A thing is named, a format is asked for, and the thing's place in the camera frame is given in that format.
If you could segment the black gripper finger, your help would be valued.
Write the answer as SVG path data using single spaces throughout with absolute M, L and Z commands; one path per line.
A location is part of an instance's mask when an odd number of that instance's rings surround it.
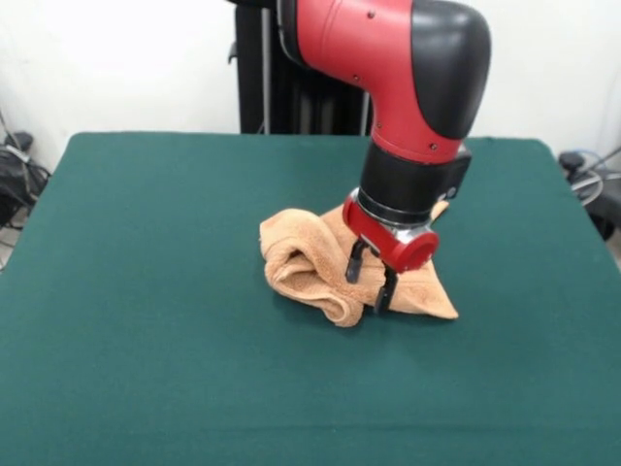
M 368 246 L 363 239 L 354 242 L 345 270 L 345 279 L 348 283 L 358 283 L 364 261 L 363 254 Z
M 381 315 L 389 311 L 398 284 L 398 274 L 390 267 L 384 268 L 384 284 L 379 289 L 374 304 L 374 314 Z

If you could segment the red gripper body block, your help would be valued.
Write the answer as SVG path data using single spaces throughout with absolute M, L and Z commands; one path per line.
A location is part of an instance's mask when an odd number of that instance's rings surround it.
M 357 239 L 363 239 L 371 253 L 397 273 L 421 268 L 440 243 L 428 218 L 414 225 L 387 224 L 371 216 L 358 202 L 354 189 L 343 203 L 343 221 Z

